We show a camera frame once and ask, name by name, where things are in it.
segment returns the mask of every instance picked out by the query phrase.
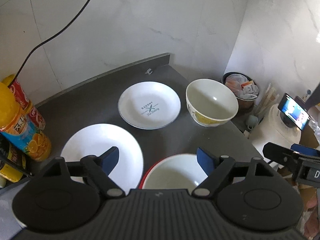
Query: plastic bottle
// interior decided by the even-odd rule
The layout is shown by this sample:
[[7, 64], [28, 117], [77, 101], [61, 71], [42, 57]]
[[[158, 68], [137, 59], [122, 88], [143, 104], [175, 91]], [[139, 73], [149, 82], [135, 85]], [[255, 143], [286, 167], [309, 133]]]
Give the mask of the plastic bottle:
[[[15, 75], [10, 75], [2, 80], [2, 83], [6, 86], [9, 86]], [[23, 91], [20, 83], [15, 80], [13, 84], [10, 86], [11, 92], [14, 94], [16, 101], [20, 104], [21, 108], [26, 112], [29, 116], [30, 120], [41, 130], [45, 127], [45, 120], [42, 115], [38, 112], [36, 107], [32, 104], [31, 100], [27, 97], [25, 92]]]
[[[26, 158], [25, 155], [16, 149], [10, 142], [8, 142], [1, 134], [0, 134], [0, 154], [2, 154], [5, 158], [14, 162], [18, 166], [22, 168], [26, 168]], [[0, 175], [11, 182], [19, 181], [23, 173], [21, 171], [16, 170], [14, 167], [2, 162], [0, 160]]]
[[43, 161], [51, 152], [49, 138], [31, 122], [3, 83], [0, 83], [0, 132], [33, 160]]

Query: plate rim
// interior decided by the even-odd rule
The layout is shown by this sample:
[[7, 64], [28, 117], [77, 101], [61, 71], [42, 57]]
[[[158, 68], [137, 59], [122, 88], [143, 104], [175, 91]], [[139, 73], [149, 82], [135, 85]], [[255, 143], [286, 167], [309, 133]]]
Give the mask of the plate rim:
[[[160, 83], [160, 82], [156, 82], [156, 81], [143, 81], [143, 82], [135, 83], [135, 84], [131, 85], [130, 87], [132, 87], [132, 86], [134, 86], [134, 85], [137, 85], [137, 84], [140, 84], [140, 83], [146, 83], [146, 82], [148, 82], [148, 83], [158, 83], [158, 84], [164, 85], [164, 86], [166, 86], [166, 87], [169, 87], [169, 86], [167, 86], [166, 84], [163, 84], [163, 83]], [[120, 112], [120, 109], [119, 109], [120, 98], [122, 97], [122, 95], [123, 95], [130, 87], [128, 87], [127, 89], [125, 89], [125, 90], [122, 92], [122, 94], [120, 95], [119, 99], [118, 99], [118, 112], [119, 112], [121, 118], [122, 118], [126, 123], [128, 123], [129, 125], [131, 125], [131, 126], [133, 126], [133, 127], [135, 127], [135, 128], [138, 128], [138, 129], [142, 129], [142, 130], [157, 130], [157, 129], [161, 129], [161, 128], [164, 128], [164, 127], [168, 126], [169, 124], [173, 123], [173, 122], [178, 118], [178, 116], [179, 116], [179, 114], [180, 114], [180, 112], [181, 112], [181, 100], [180, 100], [180, 97], [179, 97], [179, 95], [177, 94], [177, 92], [174, 91], [173, 88], [169, 87], [169, 88], [178, 96], [179, 101], [180, 101], [180, 108], [179, 108], [179, 111], [178, 111], [177, 115], [175, 116], [175, 118], [174, 118], [171, 122], [169, 122], [168, 124], [163, 125], [163, 126], [159, 126], [159, 127], [156, 127], [156, 128], [143, 128], [143, 127], [138, 127], [138, 126], [136, 126], [136, 125], [133, 125], [132, 123], [130, 123], [129, 121], [127, 121], [127, 120], [122, 116], [122, 114], [121, 114], [121, 112]]]
[[142, 171], [141, 171], [141, 175], [140, 175], [140, 179], [139, 179], [138, 184], [137, 184], [134, 188], [130, 188], [130, 190], [131, 190], [131, 189], [136, 189], [136, 188], [138, 188], [138, 186], [139, 186], [139, 184], [140, 184], [140, 182], [141, 182], [142, 176], [143, 176], [143, 171], [144, 171], [143, 151], [142, 151], [141, 146], [140, 146], [139, 142], [137, 141], [137, 139], [136, 139], [129, 131], [127, 131], [126, 129], [124, 129], [124, 128], [118, 126], [118, 125], [111, 124], [111, 123], [96, 123], [96, 124], [91, 124], [91, 125], [88, 125], [88, 126], [82, 128], [82, 129], [80, 129], [79, 131], [75, 132], [75, 133], [68, 139], [68, 141], [65, 143], [65, 145], [63, 146], [63, 148], [62, 148], [62, 150], [61, 150], [60, 156], [63, 157], [63, 156], [62, 156], [62, 152], [63, 152], [65, 146], [67, 145], [67, 143], [71, 140], [71, 138], [72, 138], [76, 133], [80, 132], [81, 130], [83, 130], [83, 129], [87, 128], [87, 127], [95, 126], [95, 125], [101, 125], [101, 124], [116, 126], [116, 127], [120, 128], [120, 129], [126, 131], [127, 133], [129, 133], [129, 134], [133, 137], [133, 139], [137, 142], [137, 144], [138, 144], [138, 146], [139, 146], [139, 149], [140, 149], [140, 152], [141, 152], [141, 156], [142, 156]]

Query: printed plate logo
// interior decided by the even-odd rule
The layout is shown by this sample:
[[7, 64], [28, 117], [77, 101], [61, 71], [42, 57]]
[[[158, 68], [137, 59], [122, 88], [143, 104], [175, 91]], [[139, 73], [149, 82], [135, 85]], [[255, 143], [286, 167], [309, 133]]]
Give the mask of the printed plate logo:
[[145, 111], [143, 111], [141, 114], [147, 113], [147, 116], [152, 115], [154, 112], [160, 110], [159, 108], [156, 108], [157, 105], [158, 105], [158, 104], [155, 104], [155, 105], [154, 105], [152, 101], [149, 102], [149, 103], [147, 103], [146, 105], [144, 105], [143, 107], [141, 107], [142, 110], [145, 110]]

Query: orange juice bottle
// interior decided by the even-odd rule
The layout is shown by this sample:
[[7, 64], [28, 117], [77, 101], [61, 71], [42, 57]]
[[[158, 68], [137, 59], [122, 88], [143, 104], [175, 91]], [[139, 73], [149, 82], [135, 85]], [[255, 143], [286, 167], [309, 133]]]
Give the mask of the orange juice bottle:
[[[2, 83], [9, 86], [15, 75], [12, 74], [7, 76], [2, 80]], [[23, 91], [18, 80], [15, 80], [9, 87], [11, 92], [14, 94], [14, 98], [20, 104], [21, 108], [26, 112], [30, 120], [38, 127], [43, 130], [45, 127], [45, 120], [42, 115], [38, 112], [36, 107], [32, 104], [31, 100], [27, 97], [26, 93]]]
[[0, 132], [33, 160], [43, 161], [51, 152], [49, 138], [31, 122], [3, 83], [0, 83]]

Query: ceramic bowl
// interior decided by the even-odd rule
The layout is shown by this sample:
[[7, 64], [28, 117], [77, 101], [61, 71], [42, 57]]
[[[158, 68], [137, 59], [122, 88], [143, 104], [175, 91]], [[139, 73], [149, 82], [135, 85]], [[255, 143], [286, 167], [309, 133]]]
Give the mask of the ceramic bowl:
[[233, 92], [218, 81], [198, 79], [186, 89], [189, 113], [200, 125], [214, 127], [235, 117], [238, 101]]
[[143, 189], [188, 189], [191, 193], [207, 175], [194, 154], [178, 154], [157, 163], [144, 176]]

